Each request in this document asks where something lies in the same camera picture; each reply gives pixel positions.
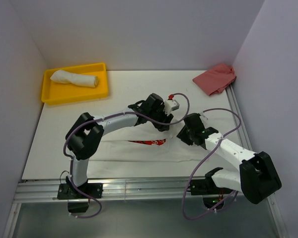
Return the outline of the white printed t-shirt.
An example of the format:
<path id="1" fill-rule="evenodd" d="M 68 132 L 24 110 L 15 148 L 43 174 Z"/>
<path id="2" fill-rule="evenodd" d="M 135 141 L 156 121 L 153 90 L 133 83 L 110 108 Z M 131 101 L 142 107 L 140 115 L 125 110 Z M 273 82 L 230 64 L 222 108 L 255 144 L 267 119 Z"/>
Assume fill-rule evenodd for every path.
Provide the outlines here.
<path id="1" fill-rule="evenodd" d="M 147 122 L 126 127 L 102 137 L 91 161 L 102 162 L 167 162 L 200 161 L 208 151 L 197 145 L 187 145 L 176 135 L 183 122 L 172 125 L 168 131 L 159 132 Z"/>

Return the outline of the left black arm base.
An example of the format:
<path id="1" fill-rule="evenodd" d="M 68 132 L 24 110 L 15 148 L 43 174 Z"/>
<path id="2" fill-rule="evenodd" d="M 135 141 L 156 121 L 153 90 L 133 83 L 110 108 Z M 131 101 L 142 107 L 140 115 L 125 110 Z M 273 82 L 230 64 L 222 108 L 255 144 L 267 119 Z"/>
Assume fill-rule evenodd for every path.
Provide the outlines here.
<path id="1" fill-rule="evenodd" d="M 91 218 L 98 215 L 102 209 L 102 205 L 98 199 L 102 196 L 103 184 L 86 182 L 78 187 L 80 190 L 80 192 L 78 192 L 74 189 L 68 177 L 65 178 L 65 182 L 62 182 L 62 175 L 64 173 L 68 174 L 69 172 L 61 172 L 59 177 L 60 185 L 58 188 L 57 199 L 68 201 L 67 208 L 70 216 L 73 215 L 78 218 Z M 83 216 L 82 214 L 88 210 L 91 201 L 96 201 L 98 203 L 99 210 L 95 215 Z"/>

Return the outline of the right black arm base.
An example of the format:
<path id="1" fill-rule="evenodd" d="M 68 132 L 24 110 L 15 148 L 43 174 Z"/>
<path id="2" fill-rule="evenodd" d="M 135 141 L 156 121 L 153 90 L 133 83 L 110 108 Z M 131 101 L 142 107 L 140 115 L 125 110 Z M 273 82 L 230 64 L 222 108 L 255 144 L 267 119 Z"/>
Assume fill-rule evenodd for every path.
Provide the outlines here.
<path id="1" fill-rule="evenodd" d="M 224 195 L 230 194 L 232 190 L 218 188 L 209 178 L 204 178 L 191 180 L 187 192 L 192 196 L 202 196 L 204 206 L 210 209 L 223 200 Z"/>

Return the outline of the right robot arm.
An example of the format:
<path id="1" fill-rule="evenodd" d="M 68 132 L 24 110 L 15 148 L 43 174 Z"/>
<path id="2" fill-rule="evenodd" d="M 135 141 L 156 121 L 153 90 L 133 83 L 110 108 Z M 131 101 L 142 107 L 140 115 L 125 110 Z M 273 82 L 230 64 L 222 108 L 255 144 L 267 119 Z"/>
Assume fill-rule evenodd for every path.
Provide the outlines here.
<path id="1" fill-rule="evenodd" d="M 177 137 L 185 144 L 197 145 L 215 153 L 236 168 L 229 171 L 216 167 L 205 174 L 204 179 L 189 183 L 192 195 L 206 195 L 220 189 L 235 190 L 253 204 L 258 204 L 282 187 L 281 180 L 269 154 L 256 153 L 224 138 L 215 128 L 206 128 L 200 114 L 192 113 L 184 119 L 184 127 Z"/>

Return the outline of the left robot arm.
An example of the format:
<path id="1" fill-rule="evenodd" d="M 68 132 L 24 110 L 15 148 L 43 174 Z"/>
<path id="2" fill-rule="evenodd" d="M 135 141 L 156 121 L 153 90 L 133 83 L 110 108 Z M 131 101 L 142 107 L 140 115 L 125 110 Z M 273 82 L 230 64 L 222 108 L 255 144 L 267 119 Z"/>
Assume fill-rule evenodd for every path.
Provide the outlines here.
<path id="1" fill-rule="evenodd" d="M 179 103 L 169 97 L 164 101 L 159 95 L 152 93 L 146 100 L 129 105 L 114 115 L 95 119 L 89 113 L 83 113 L 66 134 L 66 147 L 71 158 L 70 174 L 66 178 L 69 193 L 75 198 L 85 196 L 88 191 L 87 168 L 103 136 L 125 127 L 144 124 L 150 119 L 160 132 L 169 130 L 174 110 Z"/>

